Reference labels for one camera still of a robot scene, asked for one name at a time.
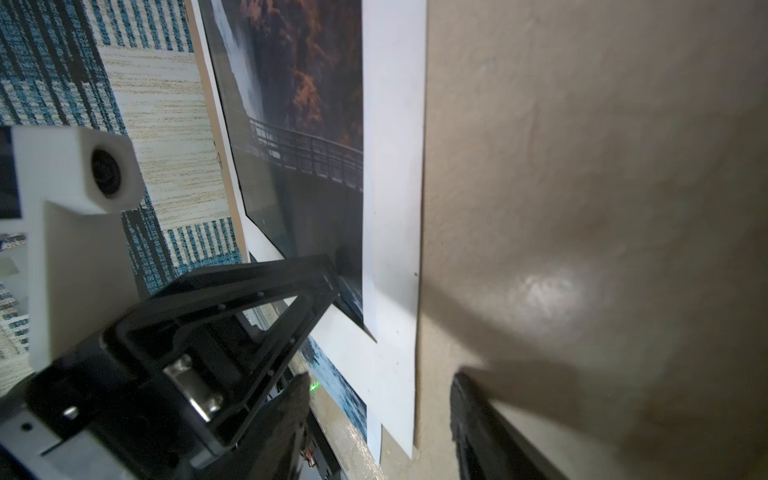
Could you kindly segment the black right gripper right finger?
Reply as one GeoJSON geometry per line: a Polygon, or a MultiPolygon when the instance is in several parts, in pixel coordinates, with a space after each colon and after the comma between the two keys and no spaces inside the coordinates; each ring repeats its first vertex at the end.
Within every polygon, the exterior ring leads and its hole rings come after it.
{"type": "Polygon", "coordinates": [[[565,475],[490,403],[464,370],[453,376],[450,427],[462,479],[563,479],[565,475]]]}

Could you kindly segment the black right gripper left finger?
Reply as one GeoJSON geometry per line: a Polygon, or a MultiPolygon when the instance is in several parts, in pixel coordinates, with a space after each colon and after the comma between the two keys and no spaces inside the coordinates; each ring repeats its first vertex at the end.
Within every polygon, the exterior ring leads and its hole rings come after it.
{"type": "Polygon", "coordinates": [[[309,415],[310,377],[294,376],[257,412],[238,446],[197,474],[199,479],[297,479],[309,415]]]}

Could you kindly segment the black white landscape photo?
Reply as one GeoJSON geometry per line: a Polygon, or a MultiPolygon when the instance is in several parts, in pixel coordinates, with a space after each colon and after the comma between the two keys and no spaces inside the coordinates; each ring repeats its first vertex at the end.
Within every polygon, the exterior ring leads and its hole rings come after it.
{"type": "Polygon", "coordinates": [[[330,308],[312,336],[406,454],[414,447],[427,5],[362,5],[364,325],[330,308]]]}

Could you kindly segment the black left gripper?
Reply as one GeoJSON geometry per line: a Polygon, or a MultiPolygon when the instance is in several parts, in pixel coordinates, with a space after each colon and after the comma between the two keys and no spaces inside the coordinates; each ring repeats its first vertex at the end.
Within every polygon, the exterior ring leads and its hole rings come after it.
{"type": "Polygon", "coordinates": [[[203,267],[1,400],[4,479],[237,479],[236,442],[338,296],[325,256],[203,267]]]}

